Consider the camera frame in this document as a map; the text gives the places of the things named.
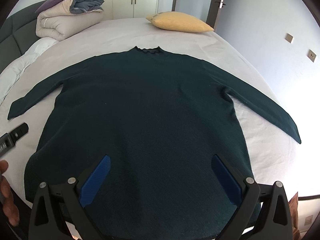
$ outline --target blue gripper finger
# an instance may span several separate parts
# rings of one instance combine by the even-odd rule
[[[226,192],[230,202],[233,205],[240,206],[242,203],[241,187],[217,155],[212,157],[211,168]]]
[[[110,157],[106,155],[83,184],[79,197],[80,204],[83,208],[92,203],[104,179],[108,175],[110,167],[111,160]]]

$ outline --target white bed sheet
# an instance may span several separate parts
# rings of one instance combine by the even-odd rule
[[[10,105],[25,96],[34,85],[46,77],[89,57],[112,52],[123,52],[133,47],[162,49],[206,60],[249,83],[278,102],[274,93],[257,70],[230,44],[214,32],[180,33],[165,31],[151,25],[146,19],[103,21],[45,51],[32,63],[11,88],[0,106],[0,135],[26,122],[29,133],[20,139],[15,149],[3,157],[9,162],[5,173],[12,188],[25,200],[24,170],[30,156],[36,151],[44,125],[54,108],[57,89],[25,114],[7,120]],[[234,100],[236,115],[243,129],[253,174],[258,183],[284,183],[287,197],[297,192],[295,165],[298,144],[276,126]]]

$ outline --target yellow pillow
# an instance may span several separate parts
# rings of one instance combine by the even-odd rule
[[[213,28],[198,18],[181,12],[163,12],[146,17],[154,26],[178,32],[211,32]]]

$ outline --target human hand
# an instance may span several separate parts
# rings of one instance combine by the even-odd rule
[[[0,171],[4,173],[9,167],[7,161],[0,161]],[[3,212],[7,216],[9,223],[16,227],[19,224],[19,210],[17,206],[13,203],[13,194],[11,192],[10,184],[7,179],[2,176],[2,181],[0,183],[0,190],[5,198],[3,203]]]

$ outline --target light switch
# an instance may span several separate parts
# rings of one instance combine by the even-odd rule
[[[317,55],[310,49],[308,52],[308,58],[315,62]]]
[[[287,41],[289,41],[290,43],[293,43],[293,36],[290,35],[289,33],[287,33],[287,35],[285,36],[285,39],[286,39]]]
[[[310,224],[312,223],[312,218],[313,218],[313,215],[306,217],[306,220],[305,220],[305,222],[304,222],[304,225],[305,225],[305,226],[310,225]]]

